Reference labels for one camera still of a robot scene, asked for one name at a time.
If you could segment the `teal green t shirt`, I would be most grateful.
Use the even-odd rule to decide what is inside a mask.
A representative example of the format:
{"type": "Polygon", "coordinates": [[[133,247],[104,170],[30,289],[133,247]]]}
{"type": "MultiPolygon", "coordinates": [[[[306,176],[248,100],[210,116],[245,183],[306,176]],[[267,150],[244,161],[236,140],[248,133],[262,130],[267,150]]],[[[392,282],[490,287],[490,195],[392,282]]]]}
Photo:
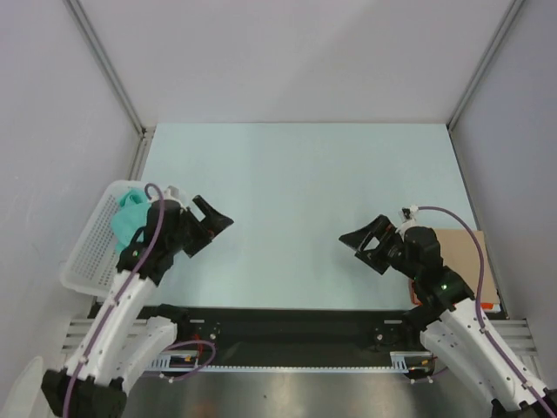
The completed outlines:
{"type": "Polygon", "coordinates": [[[117,199],[118,209],[111,219],[111,230],[116,237],[115,251],[121,253],[130,243],[138,228],[146,225],[150,202],[142,189],[131,188],[117,199]]]}

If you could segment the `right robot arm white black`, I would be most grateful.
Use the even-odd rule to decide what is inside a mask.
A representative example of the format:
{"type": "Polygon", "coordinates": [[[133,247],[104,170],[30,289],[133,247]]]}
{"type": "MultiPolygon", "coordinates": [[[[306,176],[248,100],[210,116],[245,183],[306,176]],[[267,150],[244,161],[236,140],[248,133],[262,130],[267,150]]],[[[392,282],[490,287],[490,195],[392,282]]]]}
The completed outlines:
{"type": "Polygon", "coordinates": [[[406,312],[401,338],[425,348],[485,402],[493,417],[554,417],[556,392],[513,352],[480,305],[480,295],[441,256],[436,232],[417,225],[412,208],[395,226],[379,215],[339,241],[377,273],[410,279],[419,305],[406,312]]]}

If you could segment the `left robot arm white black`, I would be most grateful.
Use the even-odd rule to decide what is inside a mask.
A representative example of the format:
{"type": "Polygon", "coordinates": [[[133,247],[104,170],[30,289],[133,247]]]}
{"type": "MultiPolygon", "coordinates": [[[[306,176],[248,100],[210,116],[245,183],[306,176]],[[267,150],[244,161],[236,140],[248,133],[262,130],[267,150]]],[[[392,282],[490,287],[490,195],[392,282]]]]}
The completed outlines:
{"type": "Polygon", "coordinates": [[[41,390],[56,417],[119,417],[128,395],[164,351],[191,348],[193,369],[215,358],[214,342],[195,331],[186,309],[161,305],[134,340],[128,335],[145,302],[158,289],[179,253],[193,257],[231,226],[231,218],[201,196],[193,199],[198,219],[180,200],[152,199],[146,223],[121,252],[111,289],[74,354],[58,369],[44,373],[41,390]]]}

